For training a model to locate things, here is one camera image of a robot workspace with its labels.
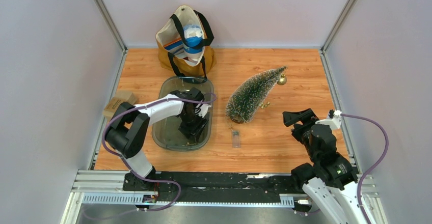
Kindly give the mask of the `gold bell ornament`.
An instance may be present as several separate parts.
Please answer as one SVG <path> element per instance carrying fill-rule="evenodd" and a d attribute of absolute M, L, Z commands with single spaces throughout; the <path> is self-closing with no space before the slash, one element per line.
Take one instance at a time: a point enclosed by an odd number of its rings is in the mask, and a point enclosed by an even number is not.
<path fill-rule="evenodd" d="M 277 81 L 277 84 L 280 86 L 283 86 L 287 83 L 287 77 L 285 75 L 281 75 L 279 80 Z"/>

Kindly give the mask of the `gold bead garland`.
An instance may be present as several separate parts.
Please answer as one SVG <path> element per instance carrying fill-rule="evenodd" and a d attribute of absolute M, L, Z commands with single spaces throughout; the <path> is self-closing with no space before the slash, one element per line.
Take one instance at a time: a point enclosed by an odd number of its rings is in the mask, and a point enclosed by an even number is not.
<path fill-rule="evenodd" d="M 270 104 L 271 104 L 270 102 L 261 103 L 261 104 L 259 105 L 259 107 L 260 107 L 261 109 L 264 109 L 264 108 L 270 106 Z"/>

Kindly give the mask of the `small frosted christmas tree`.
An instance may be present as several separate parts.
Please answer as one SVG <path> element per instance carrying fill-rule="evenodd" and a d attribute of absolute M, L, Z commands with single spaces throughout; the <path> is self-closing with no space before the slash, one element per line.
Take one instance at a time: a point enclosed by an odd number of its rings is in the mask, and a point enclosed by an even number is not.
<path fill-rule="evenodd" d="M 236 124 L 251 122 L 257 109 L 286 70 L 287 66 L 266 70 L 244 81 L 229 97 L 226 116 Z"/>

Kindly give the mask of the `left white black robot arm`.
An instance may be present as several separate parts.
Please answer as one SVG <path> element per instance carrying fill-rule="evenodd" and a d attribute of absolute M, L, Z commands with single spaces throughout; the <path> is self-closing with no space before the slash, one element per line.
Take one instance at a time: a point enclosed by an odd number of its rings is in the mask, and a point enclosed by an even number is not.
<path fill-rule="evenodd" d="M 216 99 L 211 100 L 196 88 L 187 92 L 172 91 L 155 101 L 132 105 L 123 102 L 106 125 L 102 135 L 102 146 L 122 159 L 136 184 L 145 191 L 156 183 L 155 169 L 143 152 L 147 130 L 154 123 L 169 117 L 180 119 L 179 132 L 189 141 L 197 142 L 208 123 L 206 115 Z"/>

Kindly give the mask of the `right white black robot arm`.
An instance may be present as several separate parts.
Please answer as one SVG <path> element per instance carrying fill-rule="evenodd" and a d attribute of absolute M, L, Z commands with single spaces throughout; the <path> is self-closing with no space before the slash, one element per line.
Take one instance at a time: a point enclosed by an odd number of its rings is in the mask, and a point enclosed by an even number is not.
<path fill-rule="evenodd" d="M 284 125 L 292 128 L 291 135 L 305 147 L 311 161 L 292 169 L 292 189 L 306 193 L 333 223 L 375 223 L 358 193 L 357 169 L 337 151 L 333 130 L 341 127 L 342 112 L 331 110 L 322 120 L 310 108 L 282 115 Z"/>

